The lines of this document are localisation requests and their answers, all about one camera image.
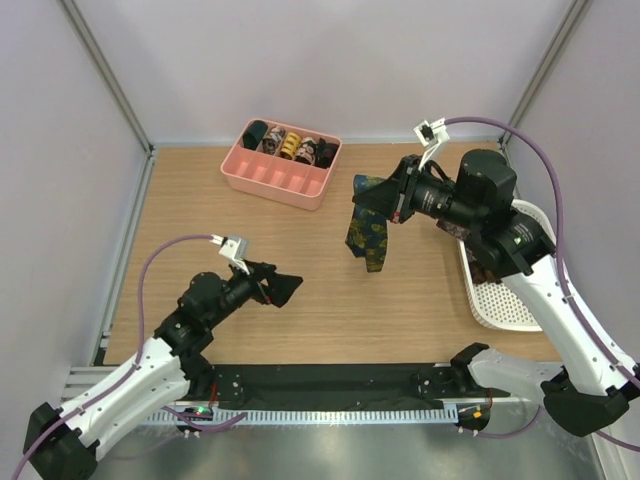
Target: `table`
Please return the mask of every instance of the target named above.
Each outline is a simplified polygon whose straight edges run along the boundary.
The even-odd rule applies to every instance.
[[[456,175],[461,156],[495,143],[451,143],[438,158]],[[456,242],[435,221],[416,215],[392,225],[380,273],[367,273],[344,243],[355,174],[387,177],[417,144],[345,145],[321,207],[309,212],[232,190],[220,173],[228,148],[160,150],[116,312],[106,364],[119,364],[137,344],[140,269],[159,245],[193,233],[239,234],[247,259],[304,277],[282,309],[250,302],[214,330],[205,350],[213,363],[444,362],[473,342],[505,353],[556,361],[541,333],[490,330],[471,315]],[[162,253],[145,284],[148,335],[176,307],[191,278],[229,269],[217,247],[190,241]]]

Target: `white wall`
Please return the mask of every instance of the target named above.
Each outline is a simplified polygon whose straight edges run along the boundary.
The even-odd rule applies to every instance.
[[[570,3],[78,1],[152,141],[204,143],[256,116],[359,141],[508,120]]]
[[[568,267],[601,322],[640,361],[640,3],[594,2],[522,128],[560,176]],[[510,145],[520,191],[548,213],[547,175]],[[640,400],[613,433],[640,445]],[[630,478],[640,457],[625,453]]]
[[[14,2],[0,32],[0,476],[9,478],[30,412],[57,404],[69,367],[89,361],[144,154],[56,2]]]

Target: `pink divided box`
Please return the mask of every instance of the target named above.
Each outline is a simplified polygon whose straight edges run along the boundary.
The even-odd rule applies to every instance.
[[[242,134],[256,120],[265,122],[269,129],[278,125],[283,127],[287,133],[293,132],[300,138],[311,137],[316,143],[320,138],[323,138],[327,143],[337,144],[338,150],[331,166],[329,168],[318,168],[281,158],[279,156],[279,148],[275,155],[267,155],[261,152],[261,147],[258,147],[257,150],[244,148],[242,146]],[[242,130],[238,140],[236,140],[222,162],[220,170],[229,185],[236,190],[242,190],[243,192],[305,210],[316,210],[320,207],[322,199],[327,193],[327,186],[335,172],[338,155],[341,150],[342,142],[337,137],[304,130],[280,122],[254,118]]]

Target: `white ruler strip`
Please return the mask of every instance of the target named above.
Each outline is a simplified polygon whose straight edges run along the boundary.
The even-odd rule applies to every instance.
[[[408,410],[393,412],[273,412],[213,410],[212,420],[193,420],[198,425],[212,425],[232,419],[240,413],[247,416],[237,425],[242,426],[313,426],[313,425],[398,425],[427,423],[456,423],[458,409],[455,404],[446,404],[442,410]],[[184,425],[168,412],[151,415],[144,426]]]

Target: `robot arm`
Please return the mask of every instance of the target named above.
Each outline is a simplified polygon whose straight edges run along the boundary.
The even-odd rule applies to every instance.
[[[476,259],[522,300],[563,360],[561,368],[553,368],[474,344],[452,366],[482,387],[543,405],[574,435],[613,423],[640,394],[618,366],[637,377],[636,362],[613,342],[569,284],[571,298],[619,365],[612,365],[588,335],[560,287],[553,241],[535,219],[512,207],[517,177],[502,155],[467,152],[455,181],[432,159],[449,138],[445,130],[444,119],[418,125],[415,132],[425,154],[404,157],[387,180],[355,195],[353,202],[392,223],[404,223],[419,212],[452,227],[445,230],[456,232]]]
[[[276,266],[243,259],[247,241],[240,237],[212,236],[229,260],[232,275],[222,280],[203,272],[190,282],[177,308],[155,330],[136,355],[102,382],[58,409],[48,403],[29,420],[25,451],[56,421],[80,408],[80,414],[62,424],[30,458],[44,480],[86,479],[107,452],[136,425],[163,406],[190,392],[204,390],[213,381],[213,368],[201,352],[213,341],[213,328],[250,299],[284,306],[302,278],[276,273]],[[124,382],[123,376],[135,371]],[[84,409],[92,399],[116,383],[118,388]]]

